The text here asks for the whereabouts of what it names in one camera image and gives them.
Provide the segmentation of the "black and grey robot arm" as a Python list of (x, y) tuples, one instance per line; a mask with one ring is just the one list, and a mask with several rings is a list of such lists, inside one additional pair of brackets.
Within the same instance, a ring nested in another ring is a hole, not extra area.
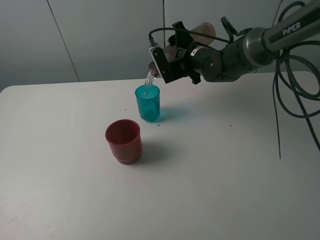
[(320, 32), (320, 2), (296, 1), (296, 4), (300, 9), (268, 29), (256, 27), (237, 31), (225, 16), (222, 17), (221, 23), (229, 39), (216, 37), (213, 26), (207, 22), (188, 30), (182, 21), (177, 21), (169, 28), (174, 34), (168, 38), (168, 45), (162, 48), (152, 34), (167, 28), (156, 28), (148, 34), (152, 57), (149, 75), (161, 77), (167, 84), (190, 77), (196, 85), (201, 79), (211, 83), (234, 82), (268, 66), (279, 51), (305, 43)]

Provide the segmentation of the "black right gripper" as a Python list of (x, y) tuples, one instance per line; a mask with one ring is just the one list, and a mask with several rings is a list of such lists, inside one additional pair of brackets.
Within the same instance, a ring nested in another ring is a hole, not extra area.
[(156, 48), (152, 55), (157, 74), (166, 84), (187, 76), (193, 84), (200, 83), (201, 77), (219, 82), (223, 68), (220, 51), (195, 42), (182, 21), (172, 27), (175, 34), (168, 39), (170, 46)]

